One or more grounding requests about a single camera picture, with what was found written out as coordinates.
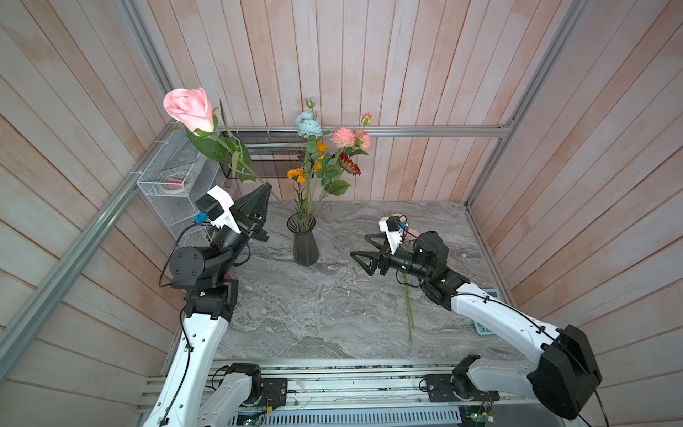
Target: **gray marble tabletop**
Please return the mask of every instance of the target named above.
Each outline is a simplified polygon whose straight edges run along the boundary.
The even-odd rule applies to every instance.
[[[420,232],[438,232],[449,247],[452,269],[482,288],[495,287],[460,204],[328,203],[314,230],[320,259],[303,267],[292,256],[289,214],[271,202],[265,226],[270,239],[252,241],[251,259],[232,270],[240,280],[239,297],[217,357],[459,359],[476,353],[520,358],[508,343],[478,335],[472,320],[433,304],[416,288],[410,289],[415,329],[409,340],[404,287],[394,272],[369,277],[349,256],[353,250],[373,250],[363,235],[379,232],[383,212],[405,214]]]

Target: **red flower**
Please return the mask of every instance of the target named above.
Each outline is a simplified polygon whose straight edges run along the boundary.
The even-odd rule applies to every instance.
[[[360,175],[361,168],[356,163],[353,163],[351,158],[346,153],[339,155],[339,165],[351,175]]]

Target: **glass vase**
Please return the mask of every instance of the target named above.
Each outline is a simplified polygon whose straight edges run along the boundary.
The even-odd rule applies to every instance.
[[[287,228],[294,234],[294,262],[298,265],[311,266],[320,257],[313,235],[315,227],[316,219],[310,214],[298,212],[287,220]]]

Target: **wood plank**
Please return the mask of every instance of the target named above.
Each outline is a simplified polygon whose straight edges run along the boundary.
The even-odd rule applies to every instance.
[[[318,20],[316,0],[292,2],[301,98],[320,103],[320,65],[318,63]]]
[[[133,405],[137,405],[147,384],[146,376],[42,341],[31,344],[9,380]]]
[[[1,116],[0,139],[0,163],[83,229],[97,208]]]
[[[170,255],[174,238],[160,219],[147,207],[141,196],[133,198],[126,210],[142,230],[154,241],[154,244],[166,255]]]
[[[161,33],[161,29],[156,23],[156,19],[154,17],[154,13],[152,12],[152,8],[150,8],[150,4],[147,0],[135,0],[134,2],[145,25],[145,29],[150,36],[152,44],[154,45],[154,50],[156,50],[156,54],[159,56],[159,60],[166,70],[166,74],[169,77],[171,86],[173,88],[183,87],[182,79],[180,78],[180,74],[178,74],[176,65],[173,62],[169,47],[166,45],[166,41],[164,41],[164,36]]]
[[[201,86],[195,66],[187,51],[187,45],[180,32],[176,15],[173,13],[169,0],[138,0],[138,3],[147,2],[156,21],[159,31],[171,56],[171,60],[180,75],[182,85],[188,89]]]
[[[318,65],[320,67],[320,123],[337,126],[342,122],[342,40],[341,25],[332,25],[344,15],[341,1],[317,1]]]
[[[675,242],[683,236],[683,223],[677,224],[670,218],[682,208],[683,193],[679,192],[550,286],[520,304],[520,309],[534,317],[543,317]]]
[[[138,139],[140,141],[154,140],[156,135],[145,119],[144,109],[137,104],[76,0],[52,1],[50,4],[107,88]]]
[[[135,102],[156,136],[157,132],[166,125],[166,121],[161,117],[151,91],[142,80],[133,63],[133,59],[128,54],[123,41],[109,18],[104,4],[97,0],[79,0],[79,3],[90,25],[92,25],[100,37],[102,45],[107,50],[109,57],[121,74],[124,82],[126,82],[126,86],[128,86]]]
[[[269,126],[283,126],[284,119],[265,2],[264,0],[244,2],[242,12],[249,34],[251,56],[258,78],[258,87],[261,91],[266,123]]]
[[[418,125],[428,126],[434,123],[438,103],[432,100],[441,98],[443,93],[468,6],[469,0],[446,2],[441,26],[436,36],[432,62],[427,73],[422,103],[417,115],[416,124]],[[407,156],[410,161],[406,162],[403,172],[403,180],[398,196],[400,200],[413,199],[413,191],[415,190],[417,176],[422,163],[425,161],[429,164],[434,162],[436,151],[431,150],[427,153],[428,142],[428,138],[413,138],[410,143],[410,150]]]
[[[379,117],[381,126],[397,124],[410,46],[415,32],[418,5],[417,1],[399,0],[394,8],[389,57],[387,58],[387,75],[382,93],[382,112]],[[372,167],[372,200],[384,200],[392,149],[393,138],[378,139]]]
[[[221,0],[198,1],[196,4],[213,61],[221,78],[223,93],[225,93],[224,103],[230,109],[234,124],[250,126],[251,117],[247,97],[242,87],[242,79],[232,48],[232,39],[227,30]]]
[[[365,30],[367,25],[368,1],[344,2],[342,21],[342,70],[341,70],[341,124],[358,126],[361,123],[361,94],[363,92],[363,60],[365,58]],[[339,197],[353,200],[356,191],[356,177],[344,176],[350,187]]]
[[[384,92],[387,71],[394,6],[393,0],[373,0],[367,5],[361,111],[362,114],[371,115],[371,124],[373,125],[379,123],[382,111],[382,93]],[[354,200],[367,201],[372,196],[372,176],[377,144],[377,138],[371,139],[368,155],[360,156],[357,159],[361,175],[356,177]]]
[[[127,174],[135,164],[135,159],[26,8],[19,2],[6,2],[0,8],[0,16],[0,24],[17,47],[55,90],[119,172]]]
[[[441,95],[436,110],[436,117],[434,119],[435,125],[448,123],[469,58],[474,51],[479,30],[482,28],[487,9],[488,1],[472,1],[469,4],[467,15],[465,16],[465,21],[462,26],[462,32],[458,39],[456,53],[453,56],[448,78],[445,87],[443,88],[443,94]],[[438,187],[441,185],[441,179],[443,178],[443,171],[451,158],[455,144],[456,140],[452,138],[429,139],[422,166],[417,175],[415,190],[413,191],[413,200],[434,200],[436,198]]]
[[[603,378],[600,388],[683,370],[681,348],[683,329],[675,329],[602,353],[596,357]]]
[[[151,62],[147,60],[145,56],[146,54],[142,51],[142,48],[137,43],[135,39],[136,35],[133,32],[134,29],[128,25],[128,22],[126,21],[126,18],[123,15],[123,11],[119,7],[117,7],[115,3],[112,3],[110,1],[104,2],[104,9],[107,13],[107,16],[109,17],[109,20],[114,26],[114,29],[116,30],[116,34],[121,39],[121,42],[124,44],[126,52],[128,53],[128,55],[130,55],[130,59],[133,61],[135,69],[137,70],[138,74],[140,74],[140,78],[144,82],[147,91],[149,91],[152,100],[154,101],[154,106],[156,107],[156,110],[159,112],[159,115],[161,116],[161,121],[159,122],[159,125],[157,127],[152,126],[154,134],[158,135],[164,129],[164,126],[166,126],[166,124],[171,120],[171,116],[168,115],[163,106],[163,99],[166,93],[163,92],[161,86],[159,85],[159,83],[157,83],[156,78],[154,77],[155,71],[152,68]],[[160,49],[156,46],[155,50],[157,51],[157,53],[160,51]]]
[[[146,286],[103,250],[97,251],[83,275],[166,329],[173,331],[178,325],[178,303],[162,299],[155,293],[158,284],[153,285],[157,289]]]
[[[529,237],[524,241],[525,245],[522,245],[517,250],[527,250],[533,251],[535,248],[530,245],[529,242],[538,242],[540,238],[544,240],[548,236],[552,236],[563,224],[572,218],[576,212],[578,212],[587,202],[590,202],[592,198],[602,191],[605,185],[610,184],[612,180],[618,176],[625,167],[628,167],[630,163],[637,159],[638,157],[643,157],[638,164],[642,164],[644,160],[648,157],[659,154],[659,161],[663,161],[666,157],[663,154],[673,154],[680,146],[681,143],[675,140],[675,132],[682,129],[683,118],[678,118],[673,123],[669,123],[672,116],[681,114],[683,110],[683,102],[678,106],[675,103],[667,102],[675,100],[679,97],[677,95],[679,92],[670,92],[676,90],[683,90],[683,81],[680,81],[679,88],[674,88],[670,86],[669,89],[665,89],[661,92],[660,96],[650,104],[650,106],[622,133],[618,140],[585,172],[585,174],[576,182],[576,184],[549,210],[548,214],[543,217],[535,227],[528,231],[528,227],[532,224],[522,223],[516,225],[510,230],[510,240],[515,238],[510,244],[507,242],[509,240],[503,239],[501,245],[505,244],[503,249],[507,249],[509,246],[514,244],[514,241],[523,241],[523,238]],[[653,139],[653,135],[659,133],[659,136],[655,138],[652,143],[649,140]],[[650,167],[648,170],[643,171],[645,174],[651,171],[656,164],[650,162]],[[633,175],[632,167],[630,167],[630,174]],[[624,175],[617,180],[617,183],[621,183],[624,180]],[[629,187],[620,189],[620,193],[624,194]],[[596,218],[602,211],[591,213],[593,218]],[[499,252],[499,257],[503,256],[505,252]],[[509,270],[512,262],[505,263],[504,272],[508,275],[511,273]]]
[[[0,219],[61,258],[81,231],[40,199],[23,182],[0,167]]]
[[[669,157],[645,180],[537,268],[512,290],[516,301],[526,301],[675,195],[680,190],[680,181],[683,179],[683,171],[680,171],[680,163],[677,163],[680,161],[683,161],[683,150],[678,150]]]
[[[7,427],[126,426],[136,405],[7,381],[0,390],[0,411]]]
[[[86,60],[76,42],[68,33],[64,24],[60,21],[54,9],[46,0],[26,0],[23,2],[33,18],[39,24],[41,30],[50,39],[69,69],[74,73],[83,88],[97,104],[102,114],[114,129],[119,138],[128,148],[128,151],[136,159],[145,153],[144,140],[140,140],[131,125],[124,117],[114,99],[108,93],[97,77],[94,70]]]
[[[557,64],[554,73],[546,83],[544,93],[531,107],[526,126],[520,126],[516,133],[518,144],[515,150],[506,150],[493,171],[484,191],[473,208],[482,225],[484,236],[490,236],[495,226],[488,218],[506,194],[512,181],[523,169],[541,138],[552,126],[561,110],[581,84],[603,48],[617,31],[633,6],[633,1],[619,3],[595,3],[582,25],[582,31]]]
[[[266,124],[266,116],[264,115],[262,96],[256,79],[256,71],[251,56],[249,38],[240,0],[223,0],[222,3],[225,21],[230,23],[227,30],[230,33],[237,68],[242,78],[242,87],[247,97],[251,123],[254,126],[263,126]]]
[[[491,215],[491,220],[493,220],[494,215],[497,215],[496,212],[501,212],[501,210],[504,211],[505,209],[509,210],[488,239],[489,245],[492,248],[497,247],[498,243],[501,242],[505,236],[505,233],[508,232],[513,227],[514,222],[522,216],[523,211],[528,209],[533,200],[549,184],[557,171],[569,161],[570,157],[589,135],[589,132],[583,133],[583,137],[577,138],[578,135],[574,133],[572,129],[576,130],[577,124],[582,121],[590,121],[592,123],[590,130],[595,129],[600,122],[600,119],[605,118],[609,108],[615,104],[616,100],[619,99],[624,91],[626,91],[626,88],[634,81],[637,72],[631,74],[631,79],[624,82],[626,83],[625,86],[605,86],[609,81],[615,81],[614,79],[620,77],[615,75],[615,73],[620,69],[624,60],[629,56],[632,56],[633,49],[638,45],[638,42],[647,32],[647,29],[652,26],[652,23],[664,6],[664,1],[660,3],[640,2],[636,4],[631,10],[631,13],[626,17],[626,20],[624,20],[624,23],[612,39],[612,42],[607,45],[594,67],[579,85],[579,88],[574,93],[572,99],[570,99],[558,120],[550,128],[536,151],[533,153],[532,158],[527,162],[527,166],[520,172],[516,182],[513,183],[508,193],[505,194],[496,207],[496,211]],[[635,70],[641,71],[645,68],[647,62],[637,65],[626,65],[629,69],[634,68]],[[607,92],[600,94],[603,87]],[[608,98],[611,102],[605,102],[606,100],[604,98]],[[589,106],[591,104],[596,105],[596,102],[598,103],[597,105],[602,104],[603,109],[597,111],[593,109],[589,115],[585,115]],[[516,203],[513,202],[514,195],[520,197]],[[499,259],[503,259],[508,252],[509,250],[502,254]]]
[[[397,124],[415,125],[423,100],[427,76],[432,62],[436,37],[441,27],[445,2],[421,2],[417,9],[413,41],[403,81]],[[408,163],[411,138],[397,138],[391,147],[384,200],[398,200]]]
[[[638,154],[625,168],[623,168],[610,182],[593,196],[581,209],[565,222],[552,236],[548,237],[512,274],[512,266],[508,262],[515,261],[514,253],[508,255],[500,263],[501,269],[508,272],[507,280],[511,286],[516,286],[531,272],[536,270],[545,260],[557,253],[566,243],[586,228],[590,223],[602,215],[610,206],[614,205],[627,192],[645,179],[662,162],[669,158],[679,148],[681,141],[679,132],[683,131],[683,118],[679,117],[672,125],[665,129],[650,145]]]
[[[646,78],[652,77],[646,74],[646,72],[643,72],[643,76]],[[566,209],[566,216],[558,215],[560,216],[560,224],[566,221],[571,214],[576,212],[593,194],[599,191],[621,168],[626,166],[629,160],[635,157],[649,141],[655,138],[662,129],[666,128],[677,115],[681,114],[683,102],[678,102],[680,98],[678,95],[683,90],[683,72],[672,80],[662,90],[660,96],[652,101],[640,113],[638,118],[629,124],[628,128],[619,135],[624,129],[625,123],[629,123],[633,119],[633,115],[639,113],[637,110],[628,111],[631,108],[636,108],[636,99],[643,99],[647,102],[651,98],[650,94],[643,90],[642,86],[635,86],[636,83],[634,83],[634,92],[626,92],[622,98],[626,105],[621,104],[620,101],[615,106],[613,109],[614,114],[610,113],[607,116],[605,121],[599,125],[595,133],[587,140],[586,144],[577,150],[577,153],[570,159],[566,167],[553,178],[553,181],[546,190],[522,216],[521,224],[511,229],[511,233],[515,233],[512,236],[517,241],[528,233],[531,227],[538,226],[544,218],[542,215],[554,215],[560,212],[561,209]],[[606,149],[606,146],[617,136],[617,141],[609,149]],[[542,227],[552,222],[553,218],[548,218]],[[554,227],[548,228],[554,231],[553,228],[557,229],[557,227],[558,225],[554,224]]]
[[[540,48],[540,44],[548,30],[552,31],[550,23],[559,5],[560,0],[544,0],[538,3],[533,18],[524,33],[522,42],[519,44],[512,63],[507,69],[498,93],[491,104],[491,108],[488,110],[484,124],[502,123],[503,113],[510,104],[510,100],[520,85],[522,77],[529,69],[534,54]]]
[[[0,284],[5,292],[3,306],[15,307],[0,312],[0,325],[6,326],[33,292],[34,286],[5,271],[0,271]],[[69,303],[87,310],[87,314],[62,302],[51,317],[49,327],[41,330],[39,339],[144,376],[157,375],[170,341],[167,341],[164,350],[159,350],[146,344],[146,340],[158,345],[162,338],[168,340],[169,334],[172,340],[173,334],[166,329],[159,334],[160,326],[157,325],[158,329],[154,330],[153,325],[148,326],[153,324],[151,320],[139,321],[142,316],[140,313],[130,311],[131,308],[117,299],[111,299],[113,297],[102,298],[95,289],[97,286],[91,284],[85,278],[78,279],[74,284],[79,289],[78,295],[72,298],[72,293],[67,294]],[[94,338],[83,340],[83,337]]]
[[[292,2],[267,0],[266,12],[280,89],[282,116],[284,123],[291,126],[306,107],[301,99]]]
[[[0,62],[2,77],[102,186],[113,191],[122,179],[121,173],[3,29],[0,29],[0,49],[6,59]]]
[[[683,280],[665,286],[631,304],[581,325],[595,354],[678,329],[683,314],[676,309],[683,298]]]
[[[683,265],[676,262],[681,250],[683,241],[671,243],[545,316],[543,321],[559,326],[582,325],[672,284],[683,277]]]
[[[187,51],[197,71],[199,82],[206,91],[211,105],[218,107],[219,100],[226,99],[225,92],[223,92],[221,78],[209,47],[197,4],[194,0],[171,0],[171,7],[173,14],[176,15],[176,21],[180,27],[182,38],[185,40]],[[223,107],[226,120],[229,122],[228,125],[234,124],[228,103],[224,103]]]
[[[140,249],[135,247],[117,228],[111,230],[111,233],[102,242],[102,249],[173,307],[176,309],[184,307],[183,291],[159,288],[158,283],[161,270],[144,256]]]
[[[600,398],[607,411],[610,425],[645,422],[645,425],[650,427],[651,421],[683,419],[683,408],[676,404],[676,390],[680,387],[681,381],[683,372],[601,390]],[[595,398],[586,404],[583,414],[592,425],[604,425],[604,418]]]

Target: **pink rose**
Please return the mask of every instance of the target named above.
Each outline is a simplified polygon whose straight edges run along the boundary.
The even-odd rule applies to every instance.
[[[356,139],[361,142],[361,150],[368,151],[370,149],[370,135],[364,130],[356,131]]]
[[[332,141],[337,148],[352,147],[356,143],[356,137],[353,130],[339,128],[332,133]]]
[[[213,109],[204,89],[173,89],[164,97],[168,114],[191,131],[213,132]]]

